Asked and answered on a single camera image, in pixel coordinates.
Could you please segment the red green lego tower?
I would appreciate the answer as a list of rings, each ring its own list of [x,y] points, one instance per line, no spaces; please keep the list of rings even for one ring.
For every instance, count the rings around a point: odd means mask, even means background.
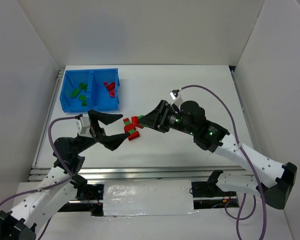
[[[123,123],[124,123],[124,132],[125,133],[130,133],[133,131],[136,131],[136,128],[143,129],[144,126],[139,123],[139,119],[142,118],[143,116],[132,116],[131,118],[124,118]]]

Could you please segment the red half-round lego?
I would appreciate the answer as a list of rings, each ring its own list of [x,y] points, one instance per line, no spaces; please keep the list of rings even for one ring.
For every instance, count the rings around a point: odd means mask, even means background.
[[[110,95],[112,98],[114,98],[114,97],[116,96],[115,90],[114,90],[114,89],[110,90],[110,91],[109,91],[109,95]]]

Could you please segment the dark green 2x2 lego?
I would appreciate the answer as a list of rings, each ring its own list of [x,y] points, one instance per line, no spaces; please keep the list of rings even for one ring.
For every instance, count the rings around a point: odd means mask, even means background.
[[[78,85],[78,87],[81,89],[81,90],[84,90],[84,91],[87,91],[87,89],[88,89],[88,84],[85,84],[85,83],[80,83],[79,85]]]

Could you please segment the red 2x4 lego brick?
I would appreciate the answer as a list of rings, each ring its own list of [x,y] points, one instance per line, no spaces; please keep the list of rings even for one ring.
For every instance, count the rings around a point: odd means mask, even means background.
[[[106,89],[108,91],[111,91],[111,90],[113,90],[116,87],[116,83],[115,82],[111,82],[111,83],[107,84],[105,87],[106,87]]]

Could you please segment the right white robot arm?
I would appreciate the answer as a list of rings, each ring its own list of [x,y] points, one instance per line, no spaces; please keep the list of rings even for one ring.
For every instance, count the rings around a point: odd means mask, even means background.
[[[219,124],[206,119],[205,109],[195,101],[185,101],[177,109],[161,100],[158,106],[139,119],[139,123],[161,133],[170,129],[191,135],[202,150],[222,156],[253,176],[231,175],[215,170],[208,182],[223,192],[264,196],[265,203],[278,210],[285,208],[295,184],[297,166],[272,160],[249,146]]]

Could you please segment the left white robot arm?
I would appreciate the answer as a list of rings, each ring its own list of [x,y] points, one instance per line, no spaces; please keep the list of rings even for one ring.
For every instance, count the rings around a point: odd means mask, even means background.
[[[9,211],[0,210],[0,240],[36,240],[37,231],[48,226],[51,218],[68,201],[86,190],[87,180],[79,175],[85,157],[80,154],[99,143],[108,150],[116,150],[129,133],[106,135],[100,123],[109,125],[123,117],[122,114],[108,114],[95,111],[54,119],[48,126],[47,136],[56,158],[52,168],[40,184],[31,190],[7,197],[9,200],[25,196],[22,202]],[[52,139],[52,127],[65,120],[76,120],[76,137]]]

